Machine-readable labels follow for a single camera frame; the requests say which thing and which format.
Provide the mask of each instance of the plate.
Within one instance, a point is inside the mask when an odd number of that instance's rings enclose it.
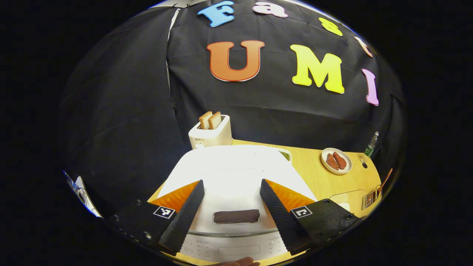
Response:
[[[331,168],[328,164],[327,164],[327,155],[329,153],[333,154],[334,152],[337,152],[340,157],[344,158],[345,161],[347,161],[347,167],[345,167],[345,169],[343,170],[335,170],[333,168]],[[346,155],[343,151],[339,150],[339,149],[335,149],[335,148],[327,148],[325,150],[322,151],[322,155],[321,155],[321,159],[322,159],[322,163],[325,165],[325,167],[332,173],[334,174],[337,174],[337,175],[343,175],[343,174],[346,174],[348,172],[350,172],[351,170],[351,159],[350,157],[348,157],[348,155]]]

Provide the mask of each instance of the meat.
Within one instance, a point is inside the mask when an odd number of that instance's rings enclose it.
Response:
[[[333,155],[332,155],[331,153],[329,153],[329,154],[327,155],[327,164],[328,164],[331,168],[333,168],[333,169],[335,169],[335,170],[338,171],[338,169],[339,169],[339,168],[338,168],[338,164],[337,164],[337,162],[335,161],[335,158],[333,157]]]
[[[335,158],[335,161],[337,161],[338,166],[340,169],[345,169],[347,167],[347,161],[345,161],[344,158],[342,158],[337,152],[333,153],[333,157]]]

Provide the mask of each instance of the bottle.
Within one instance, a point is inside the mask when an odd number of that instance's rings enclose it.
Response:
[[[368,168],[368,166],[366,165],[366,162],[368,161],[368,157],[370,158],[371,155],[373,154],[373,151],[375,150],[375,145],[376,145],[376,141],[378,141],[378,136],[379,136],[379,132],[376,131],[375,135],[371,138],[371,141],[366,147],[365,152],[361,156],[361,163],[363,164],[364,168]]]

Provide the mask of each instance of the white toaster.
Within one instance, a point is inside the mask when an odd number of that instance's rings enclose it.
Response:
[[[228,115],[221,116],[222,122],[216,129],[201,129],[201,123],[199,122],[189,131],[189,140],[193,150],[202,147],[232,144],[230,117]]]

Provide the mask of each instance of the letter u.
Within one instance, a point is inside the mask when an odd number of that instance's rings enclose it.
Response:
[[[260,71],[260,49],[264,42],[243,41],[241,46],[246,48],[246,66],[235,70],[228,64],[232,42],[217,42],[207,46],[210,51],[210,71],[212,75],[223,81],[246,81],[254,78]]]

